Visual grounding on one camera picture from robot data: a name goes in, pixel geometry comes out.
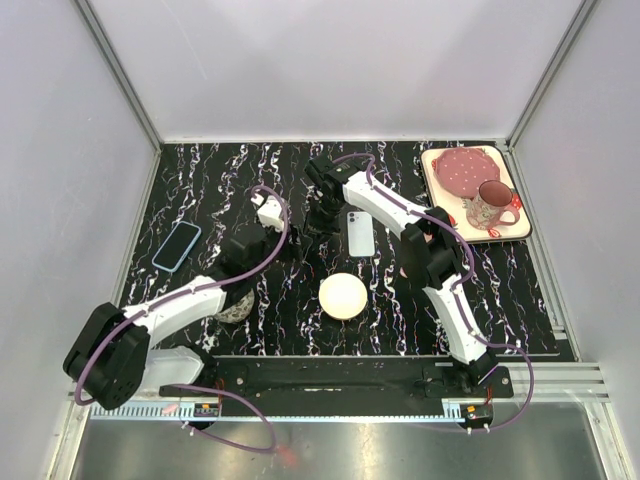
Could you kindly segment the pink dotted plate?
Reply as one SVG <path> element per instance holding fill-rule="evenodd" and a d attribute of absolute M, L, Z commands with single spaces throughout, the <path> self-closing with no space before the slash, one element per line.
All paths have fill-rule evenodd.
<path fill-rule="evenodd" d="M 483 183 L 501 180 L 497 163 L 479 148 L 446 149 L 432 161 L 432 168 L 439 185 L 458 198 L 473 199 Z"/>

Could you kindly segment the white round bowl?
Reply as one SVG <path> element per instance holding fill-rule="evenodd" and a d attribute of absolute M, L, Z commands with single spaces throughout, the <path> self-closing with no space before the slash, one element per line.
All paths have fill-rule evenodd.
<path fill-rule="evenodd" d="M 331 318 L 348 321 L 365 310 L 368 291 L 355 275 L 336 273 L 320 283 L 318 300 L 322 310 Z"/>

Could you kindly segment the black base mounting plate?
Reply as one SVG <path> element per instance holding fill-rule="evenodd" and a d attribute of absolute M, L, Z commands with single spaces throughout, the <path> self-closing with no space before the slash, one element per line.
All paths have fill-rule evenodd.
<path fill-rule="evenodd" d="M 449 359 L 416 356 L 218 357 L 194 384 L 240 395 L 270 417 L 435 416 L 445 400 L 514 396 L 504 366 L 473 386 Z"/>

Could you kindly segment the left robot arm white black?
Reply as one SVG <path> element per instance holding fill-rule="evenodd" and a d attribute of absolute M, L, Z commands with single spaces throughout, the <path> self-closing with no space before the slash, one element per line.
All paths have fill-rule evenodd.
<path fill-rule="evenodd" d="M 208 394 L 216 382 L 210 360 L 196 347 L 161 349 L 159 343 L 205 317 L 244 321 L 257 298 L 259 274 L 277 260 L 299 259 L 300 252 L 298 227 L 254 225 L 231 238 L 212 268 L 184 286 L 146 303 L 97 306 L 63 362 L 76 383 L 75 402 L 114 410 L 139 391 L 185 387 L 196 396 Z"/>

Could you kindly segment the aluminium frame post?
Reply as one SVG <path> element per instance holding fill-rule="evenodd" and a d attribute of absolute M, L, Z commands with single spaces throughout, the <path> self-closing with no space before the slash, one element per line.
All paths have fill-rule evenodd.
<path fill-rule="evenodd" d="M 522 113 L 518 117 L 511 133 L 505 139 L 506 146 L 514 149 L 533 119 L 553 81 L 564 65 L 582 30 L 599 6 L 598 0 L 582 0 L 573 14 L 565 32 L 547 63 Z"/>
<path fill-rule="evenodd" d="M 103 61 L 118 85 L 145 137 L 155 151 L 160 151 L 163 140 L 139 97 L 108 32 L 99 18 L 93 4 L 88 0 L 72 0 L 82 22 L 90 33 Z"/>

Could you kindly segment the light blue smartphone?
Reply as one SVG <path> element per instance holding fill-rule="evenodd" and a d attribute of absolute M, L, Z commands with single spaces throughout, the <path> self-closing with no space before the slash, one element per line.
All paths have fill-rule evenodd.
<path fill-rule="evenodd" d="M 373 218 L 363 211 L 352 211 L 347 215 L 347 237 L 349 255 L 355 258 L 372 257 L 376 252 Z"/>

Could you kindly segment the cream rectangular tray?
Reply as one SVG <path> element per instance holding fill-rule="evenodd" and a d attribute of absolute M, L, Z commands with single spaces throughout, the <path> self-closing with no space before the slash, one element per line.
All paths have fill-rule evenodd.
<path fill-rule="evenodd" d="M 484 243 L 489 241 L 517 241 L 523 240 L 531 233 L 531 224 L 522 205 L 521 198 L 515 189 L 514 182 L 508 172 L 503 155 L 495 147 L 489 145 L 472 146 L 479 148 L 489 154 L 499 166 L 501 172 L 501 182 L 508 185 L 513 192 L 512 205 L 518 209 L 520 220 L 513 226 L 498 226 L 490 230 L 478 230 L 473 228 L 466 219 L 466 210 L 473 199 L 458 198 L 446 192 L 434 177 L 432 161 L 444 150 L 441 148 L 426 150 L 421 154 L 421 164 L 423 175 L 426 180 L 431 203 L 435 207 L 444 209 L 450 216 L 452 226 L 459 231 L 464 239 L 469 243 Z"/>

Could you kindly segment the pink mug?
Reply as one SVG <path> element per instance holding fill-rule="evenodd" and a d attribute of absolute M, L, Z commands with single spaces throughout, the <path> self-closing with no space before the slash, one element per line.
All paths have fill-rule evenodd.
<path fill-rule="evenodd" d="M 513 197 L 512 190 L 501 181 L 483 182 L 467 208 L 468 223 L 478 230 L 515 225 L 520 220 L 520 213 L 512 205 Z"/>

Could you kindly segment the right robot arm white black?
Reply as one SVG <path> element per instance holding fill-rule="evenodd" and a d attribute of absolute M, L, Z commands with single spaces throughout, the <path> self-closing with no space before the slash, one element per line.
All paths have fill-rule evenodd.
<path fill-rule="evenodd" d="M 389 229 L 401 242 L 401 269 L 412 288 L 422 291 L 436 309 L 448 340 L 457 390 L 476 396 L 486 389 L 498 362 L 473 316 L 463 283 L 473 276 L 473 261 L 448 213 L 420 206 L 374 178 L 372 154 L 348 154 L 332 160 L 309 160 L 305 173 L 316 188 L 305 229 L 315 235 L 338 231 L 346 205 L 360 209 Z"/>

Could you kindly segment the leaf patterned bowl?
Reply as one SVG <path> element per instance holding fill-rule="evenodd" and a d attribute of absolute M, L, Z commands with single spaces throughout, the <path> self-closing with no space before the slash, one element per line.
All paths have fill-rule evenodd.
<path fill-rule="evenodd" d="M 245 321 L 255 304 L 255 293 L 253 290 L 249 291 L 241 300 L 239 300 L 233 306 L 217 313 L 214 318 L 225 324 L 235 324 Z"/>

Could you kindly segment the aluminium front rail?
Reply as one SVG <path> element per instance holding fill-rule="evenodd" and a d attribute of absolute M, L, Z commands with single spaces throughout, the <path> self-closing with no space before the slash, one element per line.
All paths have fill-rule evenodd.
<path fill-rule="evenodd" d="M 246 397 L 269 392 L 394 392 L 427 398 L 484 398 L 534 401 L 608 401 L 599 366 L 589 362 L 504 359 L 480 385 L 460 379 L 450 362 L 434 358 L 221 358 L 204 369 L 197 386 L 222 387 Z"/>

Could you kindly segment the left aluminium frame post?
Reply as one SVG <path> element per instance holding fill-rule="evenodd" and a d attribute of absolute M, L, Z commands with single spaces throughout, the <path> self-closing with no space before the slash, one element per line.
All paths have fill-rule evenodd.
<path fill-rule="evenodd" d="M 155 151 L 160 151 L 163 140 L 139 97 L 108 32 L 99 18 L 93 4 L 88 0 L 72 0 L 82 22 L 90 33 L 103 61 L 118 85 L 145 137 Z"/>

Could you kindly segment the right aluminium frame post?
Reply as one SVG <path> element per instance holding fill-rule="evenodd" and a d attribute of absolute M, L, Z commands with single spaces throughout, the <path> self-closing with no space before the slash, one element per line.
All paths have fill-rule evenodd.
<path fill-rule="evenodd" d="M 505 139 L 506 146 L 514 149 L 533 119 L 553 81 L 564 65 L 582 30 L 599 6 L 598 0 L 582 0 L 573 14 L 565 32 L 547 63 L 522 113 L 518 117 L 511 133 Z"/>

